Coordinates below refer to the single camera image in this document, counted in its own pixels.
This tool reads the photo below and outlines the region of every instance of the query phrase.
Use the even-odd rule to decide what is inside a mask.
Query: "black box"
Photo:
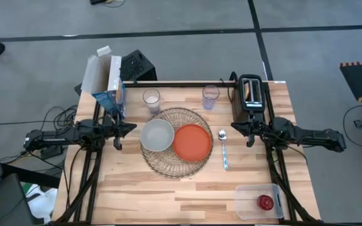
[[[139,50],[122,58],[120,71],[122,81],[157,81],[155,66]]]

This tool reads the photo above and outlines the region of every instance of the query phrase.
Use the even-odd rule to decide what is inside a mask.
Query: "round placemat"
[[[157,174],[168,178],[184,178],[196,174],[209,159],[213,149],[213,135],[209,125],[197,113],[181,107],[166,109],[154,115],[150,120],[163,119],[169,122],[174,131],[187,124],[196,124],[203,127],[211,137],[211,150],[201,161],[185,161],[180,159],[170,146],[164,151],[153,152],[145,149],[142,145],[141,152],[148,166]]]

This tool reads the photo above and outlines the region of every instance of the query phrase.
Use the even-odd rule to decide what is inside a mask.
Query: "red plate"
[[[211,151],[209,133],[201,126],[188,124],[175,131],[173,149],[186,161],[200,161]]]

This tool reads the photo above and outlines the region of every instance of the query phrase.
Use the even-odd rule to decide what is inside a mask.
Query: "cable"
[[[300,146],[302,140],[307,137],[308,135],[318,135],[318,134],[322,134],[325,133],[327,131],[333,131],[332,129],[324,129],[323,131],[319,131],[319,132],[308,132],[306,134],[304,134],[298,141],[297,141],[297,146]]]
[[[298,152],[298,153],[300,153],[300,154],[302,155],[302,157],[305,158],[305,162],[306,162],[307,165],[308,165],[308,159],[307,159],[307,157],[306,157],[301,151],[299,151],[299,150],[297,150],[297,149],[295,149],[295,148],[292,148],[292,147],[290,147],[289,145],[287,145],[287,147],[290,148],[290,149],[293,149],[294,151],[296,151],[296,152]]]
[[[73,158],[73,160],[72,160],[72,163],[70,164],[67,208],[68,208],[69,205],[70,205],[69,195],[70,195],[70,184],[71,184],[71,180],[72,180],[72,168],[74,167],[75,158],[76,158],[76,156],[78,155],[79,151],[80,151],[82,148],[83,148],[83,147],[80,147],[80,148],[76,151],[75,156],[74,156],[74,158]]]
[[[40,187],[40,185],[34,187],[32,190],[28,191],[27,194],[29,194],[30,192],[32,192],[34,189]],[[18,207],[18,205],[26,199],[26,196],[24,198],[21,198],[21,200],[8,212],[8,213],[5,213],[2,217],[0,217],[0,220],[3,220],[5,217],[7,217],[10,213],[13,212],[13,210],[15,210],[16,207]]]
[[[29,154],[31,154],[33,157],[36,157],[36,158],[42,160],[43,162],[45,162],[45,163],[47,163],[47,164],[49,164],[49,165],[52,165],[52,166],[54,166],[54,167],[56,167],[56,168],[58,168],[58,169],[61,169],[61,170],[63,171],[63,177],[65,178],[65,185],[66,185],[66,187],[67,187],[67,201],[68,201],[68,200],[69,200],[69,188],[68,188],[67,174],[65,173],[65,166],[64,166],[63,168],[61,168],[61,167],[59,167],[59,166],[57,166],[57,165],[54,165],[54,164],[52,164],[52,163],[49,163],[48,161],[45,161],[44,159],[42,159],[42,158],[34,155],[34,154],[31,153],[30,151],[29,151]]]
[[[294,151],[300,153],[300,154],[304,157],[305,162],[306,162],[307,165],[308,165],[308,159],[307,159],[307,157],[306,157],[301,151],[299,151],[299,150],[297,150],[297,149],[295,149],[295,148],[290,147],[286,141],[284,141],[282,138],[280,138],[279,136],[277,136],[273,131],[271,131],[270,134],[273,135],[273,136],[275,136],[277,139],[281,140],[281,142],[283,142],[283,143],[286,145],[286,147],[288,147],[288,148],[290,148],[290,149],[293,149]]]
[[[0,126],[4,126],[4,125],[17,125],[17,124],[30,124],[30,123],[37,123],[37,122],[54,122],[54,121],[4,122],[4,123],[0,123]]]
[[[352,139],[349,137],[349,135],[347,134],[346,125],[345,125],[345,124],[346,124],[346,116],[347,116],[347,114],[348,114],[350,111],[352,111],[353,109],[356,109],[356,108],[358,108],[358,107],[362,107],[362,105],[354,106],[354,107],[348,109],[348,110],[346,111],[346,113],[344,113],[344,116],[343,116],[343,130],[344,130],[344,134],[346,135],[347,139],[349,139],[349,141],[351,141],[353,144],[355,144],[355,145],[357,145],[357,146],[362,147],[362,144],[359,144],[359,143],[355,142],[354,140],[352,140]]]
[[[48,116],[48,113],[50,113],[53,109],[62,109],[62,111],[65,111],[62,107],[59,107],[59,106],[54,106],[52,108],[50,108],[47,113],[45,114],[44,116],[44,119],[43,119],[43,124],[41,125],[40,127],[40,130],[42,131],[43,130],[43,127],[44,127],[44,124],[45,124],[45,120],[47,119],[47,116]]]
[[[53,123],[66,122],[66,123],[68,123],[67,120],[64,120],[64,121],[57,121],[57,120],[47,121],[47,120],[46,120],[47,115],[51,112],[51,110],[53,110],[53,109],[55,109],[55,108],[60,108],[60,109],[62,109],[62,111],[68,111],[68,110],[75,110],[75,111],[76,111],[76,109],[73,109],[73,107],[75,107],[75,106],[77,106],[77,105],[70,106],[67,110],[64,110],[62,107],[59,107],[59,106],[52,107],[52,108],[50,108],[50,109],[47,111],[47,113],[45,114],[44,120],[24,121],[24,122],[3,122],[3,123],[0,123],[0,126],[4,126],[4,125],[17,125],[17,124],[31,124],[31,123],[40,123],[40,122],[42,122],[43,124],[41,125],[41,129],[40,129],[40,130],[42,130],[43,127],[44,127],[44,123],[46,123],[46,122],[53,122]]]
[[[229,96],[230,102],[233,103],[233,101],[231,100],[231,97],[230,97],[230,91],[229,91],[230,86],[229,86],[229,85],[226,85],[226,83],[224,82],[223,78],[220,78],[220,81],[223,83],[223,85],[225,85],[225,86],[227,87],[227,95]]]
[[[7,161],[7,162],[5,162],[5,163],[2,163],[2,164],[10,164],[10,163],[13,163],[13,162],[15,162],[15,161],[18,161],[18,160],[21,160],[21,159],[23,159],[23,158],[25,158],[25,157],[27,157],[27,153],[25,153],[25,154],[20,154],[18,157],[16,157],[14,160],[10,160],[10,161]]]
[[[4,160],[10,159],[10,158],[17,158],[19,156],[20,156],[20,154],[17,154],[16,156],[6,156],[6,157],[3,157],[3,158],[0,158],[0,161],[4,161]]]
[[[118,6],[109,6],[111,3],[103,3],[102,6],[109,7],[109,8],[120,8],[125,4],[126,0],[124,0],[120,5]]]

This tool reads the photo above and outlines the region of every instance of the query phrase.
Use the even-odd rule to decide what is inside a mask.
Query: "spoon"
[[[227,157],[226,157],[226,146],[224,145],[224,142],[226,141],[226,131],[224,129],[221,129],[219,131],[219,140],[222,142],[223,146],[223,163],[224,163],[224,170],[229,169],[229,165],[227,164]]]

